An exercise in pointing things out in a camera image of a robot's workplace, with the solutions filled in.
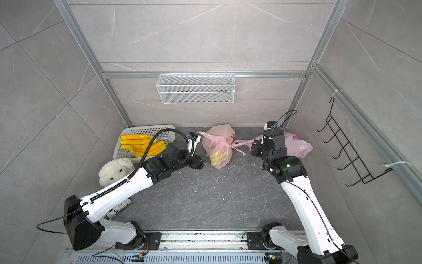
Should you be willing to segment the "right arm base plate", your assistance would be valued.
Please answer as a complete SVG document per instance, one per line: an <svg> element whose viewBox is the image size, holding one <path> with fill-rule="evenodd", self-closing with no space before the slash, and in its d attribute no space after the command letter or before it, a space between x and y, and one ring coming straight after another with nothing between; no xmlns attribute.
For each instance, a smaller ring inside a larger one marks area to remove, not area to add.
<svg viewBox="0 0 422 264"><path fill-rule="evenodd" d="M266 243L261 232L245 232L242 239L247 243L248 250L281 250L279 246Z"/></svg>

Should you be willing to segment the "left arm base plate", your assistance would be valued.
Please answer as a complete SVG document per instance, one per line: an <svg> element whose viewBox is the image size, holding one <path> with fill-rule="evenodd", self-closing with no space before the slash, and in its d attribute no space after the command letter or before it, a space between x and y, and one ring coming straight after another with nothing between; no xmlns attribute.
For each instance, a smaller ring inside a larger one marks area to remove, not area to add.
<svg viewBox="0 0 422 264"><path fill-rule="evenodd" d="M147 232L143 235L137 235L130 243L117 243L114 247L117 250L158 250L162 233Z"/></svg>

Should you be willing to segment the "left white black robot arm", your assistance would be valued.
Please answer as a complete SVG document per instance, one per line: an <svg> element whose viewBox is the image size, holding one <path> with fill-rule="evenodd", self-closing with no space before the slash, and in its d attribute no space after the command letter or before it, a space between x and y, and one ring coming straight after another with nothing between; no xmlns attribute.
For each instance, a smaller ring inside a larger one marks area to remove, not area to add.
<svg viewBox="0 0 422 264"><path fill-rule="evenodd" d="M195 154L200 141L201 136L191 132L184 135L183 140L171 142L157 156L143 156L131 173L102 190L83 198L75 195L67 198L61 219L72 249L84 250L96 243L113 243L123 249L146 245L145 233L137 222L107 220L106 213L179 169L202 169L207 155Z"/></svg>

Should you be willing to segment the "orange yellow banana bunch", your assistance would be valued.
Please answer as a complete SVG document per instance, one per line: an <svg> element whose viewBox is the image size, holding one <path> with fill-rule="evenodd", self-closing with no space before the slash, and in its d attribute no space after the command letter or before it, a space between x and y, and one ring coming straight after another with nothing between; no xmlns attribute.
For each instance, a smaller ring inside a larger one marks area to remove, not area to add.
<svg viewBox="0 0 422 264"><path fill-rule="evenodd" d="M164 151L167 146L164 141L152 140L152 136L146 134L128 134L120 137L120 148L128 150L136 157L142 157L146 152L149 143L152 145L148 151L147 157L153 157Z"/></svg>

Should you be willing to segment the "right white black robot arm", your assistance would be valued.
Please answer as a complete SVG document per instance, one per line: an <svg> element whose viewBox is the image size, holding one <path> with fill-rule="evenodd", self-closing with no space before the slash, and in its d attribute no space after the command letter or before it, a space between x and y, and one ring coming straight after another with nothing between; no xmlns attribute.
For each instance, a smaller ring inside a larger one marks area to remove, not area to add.
<svg viewBox="0 0 422 264"><path fill-rule="evenodd" d="M262 159L263 169L274 176L287 193L305 237L273 222L263 226L263 246L269 250L282 249L300 264L355 263L358 259L355 247L345 244L329 222L301 160L288 154L283 125L281 120L267 122L262 137L253 141L250 154Z"/></svg>

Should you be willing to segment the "pink strawberry plastic bag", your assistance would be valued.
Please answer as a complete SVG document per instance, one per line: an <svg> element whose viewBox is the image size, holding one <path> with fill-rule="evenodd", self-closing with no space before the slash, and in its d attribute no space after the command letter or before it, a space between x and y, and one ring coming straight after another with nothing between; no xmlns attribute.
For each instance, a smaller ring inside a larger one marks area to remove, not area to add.
<svg viewBox="0 0 422 264"><path fill-rule="evenodd" d="M234 147L248 147L248 150L250 151L252 148L252 144L255 140L261 141L262 135L255 137L251 140L235 140L232 143L232 146ZM304 141L301 140L296 134L293 133L284 133L285 137L285 146L287 148L287 154L289 156L294 156L298 158L304 158L308 153L310 153L313 150L313 146Z"/></svg>

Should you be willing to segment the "pink plastic bag front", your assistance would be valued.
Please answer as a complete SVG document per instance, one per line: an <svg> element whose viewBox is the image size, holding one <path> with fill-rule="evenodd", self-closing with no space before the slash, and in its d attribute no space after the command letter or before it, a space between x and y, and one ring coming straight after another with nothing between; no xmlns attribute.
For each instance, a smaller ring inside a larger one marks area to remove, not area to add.
<svg viewBox="0 0 422 264"><path fill-rule="evenodd" d="M217 169L222 169L230 162L233 150L246 155L233 146L235 131L229 124L217 125L207 132L198 132L198 134L202 136L202 145L209 156L211 165Z"/></svg>

